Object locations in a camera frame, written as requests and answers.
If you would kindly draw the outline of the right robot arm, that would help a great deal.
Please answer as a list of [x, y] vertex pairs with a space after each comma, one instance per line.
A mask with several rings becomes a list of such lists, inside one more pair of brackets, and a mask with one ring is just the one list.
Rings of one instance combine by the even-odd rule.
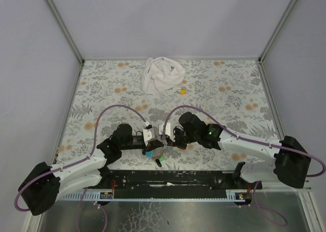
[[260, 160], [256, 164], [239, 162], [233, 173], [236, 180], [253, 184], [272, 179], [292, 188], [303, 188], [311, 158], [295, 138], [240, 135], [221, 124], [206, 124], [191, 112], [184, 113], [179, 124], [180, 127], [172, 128], [166, 122], [162, 127], [171, 144], [178, 148], [186, 149], [188, 144], [196, 142], [207, 149], [242, 153]]

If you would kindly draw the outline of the blue keyring holder with rings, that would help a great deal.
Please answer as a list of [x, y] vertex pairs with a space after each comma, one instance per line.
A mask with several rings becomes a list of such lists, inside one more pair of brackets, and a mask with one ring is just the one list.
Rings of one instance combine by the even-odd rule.
[[144, 155], [148, 158], [159, 159], [163, 155], [164, 149], [164, 146], [157, 148], [145, 147]]

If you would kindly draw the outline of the key with black tag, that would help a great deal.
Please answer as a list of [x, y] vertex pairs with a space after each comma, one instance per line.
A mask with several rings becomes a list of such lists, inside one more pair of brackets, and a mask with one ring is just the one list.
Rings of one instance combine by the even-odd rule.
[[155, 162], [156, 162], [156, 164], [157, 164], [158, 167], [162, 167], [162, 164], [161, 164], [161, 162], [160, 162], [159, 159], [155, 159]]

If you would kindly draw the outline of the key with green tag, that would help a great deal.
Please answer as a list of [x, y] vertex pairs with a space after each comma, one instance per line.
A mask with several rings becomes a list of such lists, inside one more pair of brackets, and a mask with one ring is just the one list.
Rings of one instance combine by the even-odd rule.
[[159, 161], [163, 161], [163, 160], [166, 160], [165, 156], [163, 154], [160, 155], [159, 157]]

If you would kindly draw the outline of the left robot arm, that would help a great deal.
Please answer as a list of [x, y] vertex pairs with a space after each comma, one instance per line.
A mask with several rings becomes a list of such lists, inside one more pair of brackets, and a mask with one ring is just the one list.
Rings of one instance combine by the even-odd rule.
[[141, 135], [133, 135], [129, 124], [121, 124], [89, 155], [66, 164], [37, 164], [18, 188], [18, 196], [26, 203], [27, 211], [37, 216], [67, 194], [88, 187], [110, 187], [113, 178], [108, 165], [120, 159], [123, 150], [151, 151], [163, 147], [161, 134], [162, 127], [149, 125]]

